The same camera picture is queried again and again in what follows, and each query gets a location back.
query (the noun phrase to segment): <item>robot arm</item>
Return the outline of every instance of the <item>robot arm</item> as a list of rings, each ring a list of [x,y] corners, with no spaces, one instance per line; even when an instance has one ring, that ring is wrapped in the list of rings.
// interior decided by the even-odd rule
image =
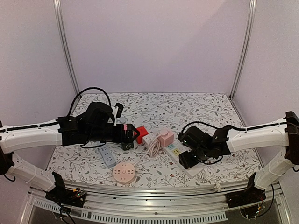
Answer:
[[[225,126],[217,129],[213,136],[192,126],[185,133],[181,132],[178,139],[192,149],[179,155],[180,163],[186,169],[208,158],[217,159],[244,149],[284,147],[269,164],[249,178],[246,190],[226,195],[229,207],[265,199],[265,189],[287,170],[299,165],[299,119],[294,112],[287,112],[284,118],[263,125],[246,128]]]
[[[41,170],[14,152],[37,146],[85,145],[90,141],[131,143],[139,131],[132,124],[116,124],[123,106],[110,107],[92,102],[77,117],[66,116],[28,126],[2,126],[0,123],[0,175],[12,175],[47,192],[58,203],[82,207],[84,192],[67,190],[61,175]]]

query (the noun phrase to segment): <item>lavender wall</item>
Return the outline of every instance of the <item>lavender wall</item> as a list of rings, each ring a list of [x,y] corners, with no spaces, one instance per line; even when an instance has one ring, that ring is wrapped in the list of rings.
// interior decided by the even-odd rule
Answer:
[[[0,7],[0,120],[24,125],[67,113],[74,97],[53,1],[4,0]],[[45,168],[53,147],[18,151]],[[15,224],[29,186],[0,176],[0,223]]]
[[[81,88],[229,93],[249,1],[62,1]]]
[[[299,4],[258,1],[253,33],[235,102],[248,125],[295,111],[299,115]],[[259,150],[268,163],[278,148]],[[280,183],[292,218],[299,220],[299,176],[289,170]]]

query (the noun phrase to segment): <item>pink round socket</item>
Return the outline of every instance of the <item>pink round socket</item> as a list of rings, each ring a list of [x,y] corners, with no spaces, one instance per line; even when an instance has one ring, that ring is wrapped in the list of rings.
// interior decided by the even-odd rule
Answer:
[[[114,179],[121,184],[129,184],[133,182],[135,176],[135,167],[129,162],[120,162],[113,169]]]

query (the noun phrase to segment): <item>table surface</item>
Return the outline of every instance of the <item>table surface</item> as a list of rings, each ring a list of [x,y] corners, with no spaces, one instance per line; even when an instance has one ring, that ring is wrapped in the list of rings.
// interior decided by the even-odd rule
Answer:
[[[145,126],[149,132],[166,127],[179,133],[182,127],[192,121],[204,121],[217,127],[231,124],[242,126],[241,121],[225,94],[211,93],[113,93],[111,103],[124,104],[123,117],[126,123]],[[74,116],[83,113],[91,102],[105,102],[103,94],[86,94],[77,105]],[[198,125],[209,134],[212,128]],[[144,154],[144,146],[134,143],[135,148],[123,151],[119,144],[107,143],[116,162],[134,163]],[[211,175],[219,183],[247,180],[261,168],[255,150],[243,150],[224,156],[214,165],[202,165],[202,172]],[[98,149],[82,149],[80,145],[56,147],[47,167],[68,181],[100,185],[123,186],[116,182],[112,171],[105,165]],[[163,151],[155,158],[146,157],[136,165],[136,179],[127,187],[163,188],[196,187],[211,183],[190,179]]]

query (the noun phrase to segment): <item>wire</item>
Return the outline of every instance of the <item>wire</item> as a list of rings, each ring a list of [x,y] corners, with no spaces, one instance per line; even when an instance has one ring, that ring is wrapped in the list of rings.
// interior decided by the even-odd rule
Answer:
[[[211,128],[214,128],[214,129],[220,129],[219,127],[215,127],[211,124],[208,124],[208,123],[205,123],[205,122],[201,122],[201,121],[193,121],[187,125],[185,125],[181,131],[181,133],[184,132],[184,130],[191,124],[196,124],[196,123],[199,123],[199,124],[203,124],[203,125],[206,125],[206,126],[209,126]],[[231,129],[234,129],[234,130],[237,130],[237,131],[250,131],[250,130],[256,130],[256,129],[261,129],[261,128],[264,128],[264,127],[271,127],[271,126],[276,126],[276,125],[285,125],[285,124],[289,124],[289,125],[293,125],[297,128],[299,128],[299,126],[293,124],[293,123],[290,123],[290,122],[281,122],[281,123],[273,123],[273,124],[266,124],[266,125],[259,125],[259,126],[254,126],[254,127],[248,127],[248,128],[241,128],[241,127],[235,127],[235,126],[232,126],[232,125],[226,125],[225,127],[230,127]]]
[[[5,174],[3,174],[4,175],[4,177],[7,179],[7,180],[9,180],[9,181],[11,181],[11,182],[15,182],[15,176],[14,176],[14,179],[12,180],[12,179],[9,179]]]
[[[299,169],[295,169],[295,167],[293,167],[294,172],[299,172]]]
[[[98,148],[98,147],[102,147],[104,145],[106,145],[106,142],[104,142],[104,144],[102,144],[102,145],[97,145],[97,146],[83,146],[83,145],[81,145],[80,147],[81,148]]]
[[[58,203],[47,191],[45,191],[44,189],[42,189],[42,190],[43,190],[43,192],[46,193],[46,195],[48,195],[52,199],[52,201],[54,201],[60,207],[60,219],[64,223],[70,224],[70,223],[66,222],[64,220],[64,218],[62,218],[62,211],[64,211],[67,214],[67,216],[71,219],[71,221],[73,222],[73,224],[76,224],[75,220],[71,217],[70,213],[67,210],[65,210],[64,206],[62,206],[61,203]]]
[[[272,205],[273,205],[273,202],[274,202],[274,193],[275,193],[275,192],[274,192],[273,184],[270,184],[270,186],[272,187],[272,193],[273,193],[271,204],[269,205],[268,209],[267,209],[263,214],[261,214],[261,215],[259,215],[259,216],[257,216],[257,217],[261,217],[261,216],[265,215],[265,214],[270,210],[270,208],[271,208]]]
[[[24,130],[29,128],[40,128],[40,127],[48,127],[53,125],[58,125],[59,122],[52,122],[52,123],[46,123],[46,124],[40,124],[40,125],[27,125],[27,126],[21,126],[21,127],[10,127],[10,128],[4,128],[0,130],[0,133],[3,132],[10,132],[10,131],[16,131],[16,130]]]
[[[88,91],[88,90],[100,90],[100,91],[102,91],[102,92],[105,94],[105,96],[107,97],[109,106],[111,107],[111,101],[110,101],[110,98],[109,98],[108,94],[105,92],[105,90],[103,90],[103,89],[101,89],[101,88],[99,88],[99,87],[88,87],[88,88],[86,88],[86,89],[83,89],[80,93],[78,93],[78,94],[75,96],[75,98],[73,99],[73,101],[72,101],[72,103],[71,103],[70,110],[69,110],[68,114],[66,115],[67,117],[69,117],[69,116],[71,115],[71,111],[72,111],[72,109],[73,109],[73,107],[74,107],[74,104],[75,104],[75,102],[76,102],[76,99],[77,99],[79,96],[81,96],[81,94],[82,94],[83,92],[86,92],[86,91]]]
[[[214,129],[219,129],[219,128],[217,128],[217,127],[211,125],[211,124],[208,124],[208,123],[205,123],[205,122],[202,122],[202,121],[193,121],[193,122],[190,122],[189,124],[186,124],[186,125],[183,127],[181,133],[183,133],[184,130],[185,130],[189,125],[192,125],[192,124],[202,124],[202,125],[206,125],[206,126],[209,126],[209,127],[211,127],[211,128],[214,128]]]
[[[215,161],[215,162],[206,163],[206,162],[204,161],[204,162],[202,162],[202,163],[203,163],[203,164],[206,164],[206,165],[214,165],[214,164],[220,162],[220,161],[223,159],[223,155],[220,155],[220,156],[221,156],[221,158],[220,158],[219,160]]]
[[[67,212],[67,211],[63,208],[63,206],[60,206],[60,219],[61,219],[64,223],[66,223],[66,224],[70,224],[70,223],[68,223],[68,222],[65,221],[65,218],[62,218],[62,210],[63,210],[63,211],[67,214],[67,216],[71,219],[71,221],[73,222],[73,224],[76,224],[76,223],[75,223],[75,220],[70,216],[69,212]]]
[[[154,138],[154,140],[149,144],[149,148],[148,150],[145,152],[145,154],[143,155],[143,157],[140,158],[140,160],[138,160],[136,163],[134,163],[134,166],[136,166],[140,161],[142,161],[147,154],[149,154],[150,157],[156,157],[160,151],[161,148],[161,143],[158,140],[158,138],[161,135],[158,135],[157,137]]]
[[[259,218],[259,217],[261,217],[261,216],[264,216],[270,209],[271,209],[271,207],[272,207],[272,205],[273,205],[273,202],[274,202],[274,187],[273,187],[273,185],[272,184],[270,184],[270,186],[272,187],[272,200],[271,200],[271,203],[270,203],[270,205],[269,205],[269,207],[267,208],[267,210],[263,213],[263,214],[261,214],[261,215],[258,215],[259,213],[260,213],[260,211],[261,211],[261,207],[262,207],[262,205],[263,204],[265,204],[265,202],[264,202],[264,200],[262,199],[262,198],[260,198],[261,199],[261,201],[262,201],[262,204],[259,206],[259,210],[258,210],[258,213],[257,213],[257,215],[256,216],[254,216],[254,218]],[[247,216],[246,216],[246,214],[243,214],[242,212],[241,212],[241,208],[239,207],[239,211],[240,211],[240,213],[241,213],[241,215],[242,215],[242,217],[243,218],[245,218],[245,219],[247,219],[247,220],[251,220],[251,218],[246,218],[247,216],[248,216],[248,214],[247,214]]]

